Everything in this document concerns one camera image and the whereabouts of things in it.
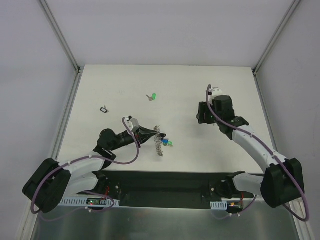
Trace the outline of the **metal disc with key rings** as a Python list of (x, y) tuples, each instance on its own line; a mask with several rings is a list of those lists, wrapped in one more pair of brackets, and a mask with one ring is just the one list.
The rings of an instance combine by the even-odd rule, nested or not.
[(162, 140), (163, 140), (164, 138), (162, 138), (162, 137), (160, 136), (160, 134), (164, 134), (164, 133), (161, 133), (161, 130), (160, 130), (160, 126), (159, 126), (159, 125), (156, 125), (156, 126), (154, 127), (154, 130), (155, 130), (154, 142), (155, 142), (156, 153), (157, 153), (158, 156), (163, 157)]

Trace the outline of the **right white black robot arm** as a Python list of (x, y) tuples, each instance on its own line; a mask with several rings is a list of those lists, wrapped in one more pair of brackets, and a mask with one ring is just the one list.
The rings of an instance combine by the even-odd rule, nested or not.
[(220, 132), (242, 147), (263, 172), (263, 176), (244, 171), (227, 175), (216, 187), (218, 195), (230, 199), (247, 192), (261, 196), (272, 208), (298, 198), (306, 200), (301, 163), (271, 149), (257, 137), (250, 124), (235, 114), (230, 96), (200, 102), (196, 118), (199, 124), (218, 125)]

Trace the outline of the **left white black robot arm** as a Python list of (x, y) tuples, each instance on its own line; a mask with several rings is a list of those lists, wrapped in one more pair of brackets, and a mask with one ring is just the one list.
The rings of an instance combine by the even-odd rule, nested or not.
[(142, 126), (135, 131), (125, 130), (119, 134), (107, 128), (101, 131), (96, 147), (88, 155), (65, 163), (47, 158), (22, 189), (31, 201), (31, 212), (49, 213), (63, 198), (84, 191), (102, 194), (106, 183), (97, 173), (111, 164), (117, 164), (117, 156), (113, 151), (130, 144), (134, 144), (138, 150), (156, 134), (156, 130)]

